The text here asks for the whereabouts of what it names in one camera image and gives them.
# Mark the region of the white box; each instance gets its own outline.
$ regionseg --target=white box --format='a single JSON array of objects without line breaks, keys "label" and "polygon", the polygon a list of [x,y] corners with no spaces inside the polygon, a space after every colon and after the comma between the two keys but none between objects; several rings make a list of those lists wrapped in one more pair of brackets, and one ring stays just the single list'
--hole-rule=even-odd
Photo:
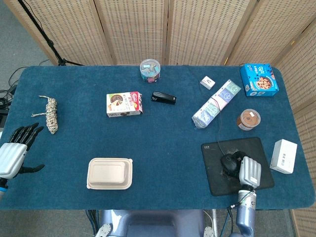
[{"label": "white box", "polygon": [[281,139],[275,143],[270,168],[283,174],[294,170],[297,144]]},{"label": "white box", "polygon": [[215,81],[213,81],[211,78],[208,76],[204,77],[201,82],[202,85],[204,85],[207,89],[211,89],[213,85],[215,85]]}]

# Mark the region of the black mouse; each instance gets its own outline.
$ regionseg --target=black mouse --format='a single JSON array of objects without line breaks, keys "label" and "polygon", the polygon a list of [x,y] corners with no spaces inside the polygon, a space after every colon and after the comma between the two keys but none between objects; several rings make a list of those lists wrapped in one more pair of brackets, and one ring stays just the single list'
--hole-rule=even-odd
[{"label": "black mouse", "polygon": [[226,154],[221,158],[223,171],[231,177],[239,178],[240,161],[232,154]]}]

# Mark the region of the mouse pad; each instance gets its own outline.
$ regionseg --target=mouse pad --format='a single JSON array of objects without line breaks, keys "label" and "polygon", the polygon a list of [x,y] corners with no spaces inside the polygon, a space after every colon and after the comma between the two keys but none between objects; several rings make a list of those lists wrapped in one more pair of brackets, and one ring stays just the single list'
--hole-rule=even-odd
[{"label": "mouse pad", "polygon": [[[236,151],[243,151],[261,164],[261,181],[260,186],[256,188],[257,190],[272,188],[275,185],[259,137],[241,138],[219,143],[223,152],[233,154]],[[213,196],[237,194],[241,189],[240,182],[237,178],[229,177],[223,173],[221,164],[223,154],[217,142],[202,144],[201,148],[208,184]]]}]

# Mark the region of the gray carpet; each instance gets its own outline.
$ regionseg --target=gray carpet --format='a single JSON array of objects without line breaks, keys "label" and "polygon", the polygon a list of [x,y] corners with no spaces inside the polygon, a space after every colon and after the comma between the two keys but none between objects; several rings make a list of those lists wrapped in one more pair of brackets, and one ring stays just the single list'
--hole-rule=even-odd
[{"label": "gray carpet", "polygon": [[[0,89],[8,89],[8,79],[15,69],[38,65],[47,59],[27,31],[21,26],[7,6],[0,1]],[[22,70],[14,75],[19,78]],[[226,211],[218,211],[218,229],[222,229]],[[294,231],[288,210],[257,211],[257,237],[293,237]],[[224,236],[230,232],[230,222]],[[92,229],[84,211],[34,210],[0,211],[1,237],[87,237]]]}]

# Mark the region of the robotic finger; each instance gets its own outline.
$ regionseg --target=robotic finger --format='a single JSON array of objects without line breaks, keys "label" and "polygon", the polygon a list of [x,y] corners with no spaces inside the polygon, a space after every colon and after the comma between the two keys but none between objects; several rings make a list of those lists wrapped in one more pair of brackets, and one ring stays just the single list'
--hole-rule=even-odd
[{"label": "robotic finger", "polygon": [[19,127],[18,129],[16,129],[16,130],[12,133],[9,142],[14,142],[15,139],[17,138],[19,132],[20,132],[23,128],[24,128],[24,127]]},{"label": "robotic finger", "polygon": [[28,130],[29,127],[30,127],[30,126],[26,126],[26,127],[22,128],[22,129],[19,131],[19,133],[18,133],[18,135],[16,136],[16,138],[15,138],[12,142],[18,143],[18,142],[21,140],[21,138],[24,136],[25,132]]},{"label": "robotic finger", "polygon": [[39,123],[34,123],[33,125],[27,127],[24,135],[21,137],[21,140],[19,141],[22,144],[25,144],[25,142],[28,140],[30,135],[32,134],[33,130],[39,125]]},{"label": "robotic finger", "polygon": [[24,142],[24,144],[28,147],[27,151],[31,148],[31,145],[35,141],[35,138],[37,137],[38,133],[43,130],[44,127],[38,127],[32,131],[32,133],[28,136],[27,140]]}]

